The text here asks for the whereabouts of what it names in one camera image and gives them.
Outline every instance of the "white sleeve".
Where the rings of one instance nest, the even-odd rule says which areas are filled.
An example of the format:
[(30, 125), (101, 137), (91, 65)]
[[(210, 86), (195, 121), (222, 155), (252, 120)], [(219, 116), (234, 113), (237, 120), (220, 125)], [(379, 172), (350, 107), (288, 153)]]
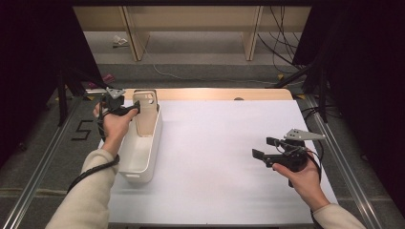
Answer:
[(354, 215), (334, 203), (318, 209), (313, 216), (325, 229), (366, 228)]
[[(113, 160), (107, 151), (95, 150), (86, 157), (82, 172)], [(46, 228), (107, 228), (108, 202), (117, 170), (117, 165), (109, 167), (78, 182), (62, 201)]]

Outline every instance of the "floor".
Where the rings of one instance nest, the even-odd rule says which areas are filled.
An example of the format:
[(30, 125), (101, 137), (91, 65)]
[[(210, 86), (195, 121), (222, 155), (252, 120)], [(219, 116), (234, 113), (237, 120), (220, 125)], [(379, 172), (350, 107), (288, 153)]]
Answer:
[[(151, 87), (247, 87), (263, 88), (278, 81), (279, 76), (290, 75), (295, 71), (287, 62), (275, 56), (258, 40), (254, 59), (245, 60), (241, 36), (237, 32), (152, 32), (147, 45), (147, 53), (142, 60), (135, 62), (126, 44), (119, 48), (115, 45), (114, 36), (126, 38), (125, 32), (85, 32), (96, 63), (102, 74), (112, 73), (116, 77), (117, 87), (131, 87), (129, 75), (139, 77), (138, 86)], [(296, 46), (300, 34), (287, 34), (290, 45)], [(273, 48), (274, 39), (268, 33), (261, 37)], [(289, 59), (285, 45), (277, 45), (276, 51)], [(198, 77), (205, 81), (196, 82), (185, 79)], [(292, 92), (299, 91), (302, 79), (288, 86)], [(32, 134), (26, 140), (29, 146), (25, 152), (16, 152), (10, 161), (0, 170), (0, 222), (5, 223), (8, 214), (13, 209), (23, 189), (30, 182), (32, 171), (40, 163), (44, 152), (49, 149), (53, 133), (57, 131), (58, 121), (56, 95), (50, 98), (49, 110), (44, 112), (32, 128)], [(296, 99), (301, 110), (308, 107), (305, 99)], [(82, 122), (91, 118), (92, 100), (83, 100), (76, 108), (72, 124), (67, 127), (66, 134), (57, 145), (58, 148), (69, 148), (64, 154), (56, 154), (47, 167), (46, 175), (37, 187), (31, 204), (25, 209), (24, 217), (19, 228), (43, 228), (52, 216), (54, 210), (64, 198), (70, 181), (75, 178), (77, 168), (81, 165), (86, 152), (94, 149), (99, 136), (95, 125)], [(405, 228), (405, 220), (397, 211), (394, 203), (387, 195), (366, 160), (362, 159), (361, 151), (355, 142), (349, 127), (336, 109), (329, 110), (329, 126), (339, 142), (346, 160), (351, 165), (360, 186), (373, 205), (381, 223), (380, 228)], [(92, 132), (83, 136), (76, 127)], [(319, 127), (313, 116), (308, 119), (308, 126), (314, 132)], [(76, 137), (86, 138), (89, 144), (72, 144)], [(336, 197), (343, 207), (364, 222), (354, 201), (348, 185), (342, 178), (341, 172), (326, 147), (324, 158), (325, 170), (330, 178), (330, 184)], [(111, 225), (111, 228), (125, 228)]]

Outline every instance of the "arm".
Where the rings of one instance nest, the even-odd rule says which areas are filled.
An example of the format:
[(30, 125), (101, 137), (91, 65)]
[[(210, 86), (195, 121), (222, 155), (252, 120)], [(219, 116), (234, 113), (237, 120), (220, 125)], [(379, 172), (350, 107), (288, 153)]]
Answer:
[(322, 227), (329, 228), (365, 228), (352, 214), (337, 204), (332, 204), (321, 189), (316, 166), (311, 160), (307, 167), (297, 173), (291, 172), (281, 164), (273, 164), (273, 169), (287, 177), (301, 199), (309, 206), (315, 219)]
[[(105, 142), (101, 149), (86, 157), (82, 172), (114, 160), (121, 141), (128, 132), (129, 122), (137, 113), (137, 110), (132, 110), (124, 116), (107, 114), (104, 117)], [(107, 228), (110, 190), (117, 170), (118, 167), (113, 166), (77, 183), (62, 201), (47, 228)]]

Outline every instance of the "white plastic container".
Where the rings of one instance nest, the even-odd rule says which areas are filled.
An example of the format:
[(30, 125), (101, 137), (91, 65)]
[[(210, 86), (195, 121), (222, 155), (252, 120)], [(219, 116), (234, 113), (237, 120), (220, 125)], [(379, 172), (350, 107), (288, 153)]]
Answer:
[(161, 109), (159, 109), (152, 136), (138, 135), (137, 122), (131, 121), (129, 131), (118, 152), (120, 156), (118, 172), (128, 182), (149, 182), (152, 179), (162, 124)]

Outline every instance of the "white table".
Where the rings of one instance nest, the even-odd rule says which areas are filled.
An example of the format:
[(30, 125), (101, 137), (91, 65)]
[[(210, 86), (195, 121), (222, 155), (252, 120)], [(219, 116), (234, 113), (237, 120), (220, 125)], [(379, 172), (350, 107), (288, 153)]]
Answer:
[[(110, 222), (161, 226), (312, 224), (288, 180), (254, 159), (277, 150), (266, 137), (307, 130), (293, 100), (161, 100), (163, 128), (153, 179), (130, 184), (117, 175)], [(307, 146), (314, 151), (311, 141)], [(337, 202), (325, 173), (322, 187)]]

